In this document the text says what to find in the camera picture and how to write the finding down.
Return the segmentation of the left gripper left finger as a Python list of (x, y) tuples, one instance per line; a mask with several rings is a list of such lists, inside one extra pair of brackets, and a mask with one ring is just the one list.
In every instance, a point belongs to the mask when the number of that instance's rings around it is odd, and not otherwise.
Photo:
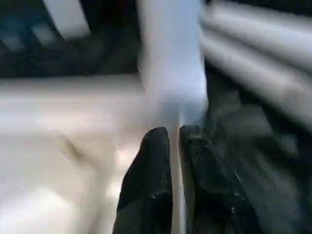
[(148, 131), (126, 172), (114, 222), (115, 234), (169, 234), (173, 192), (170, 142), (165, 127)]

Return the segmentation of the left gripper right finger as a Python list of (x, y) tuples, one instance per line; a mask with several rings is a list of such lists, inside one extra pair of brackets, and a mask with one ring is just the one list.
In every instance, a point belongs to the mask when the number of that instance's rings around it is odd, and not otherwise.
[(246, 195), (237, 176), (196, 125), (179, 130), (189, 234), (246, 233)]

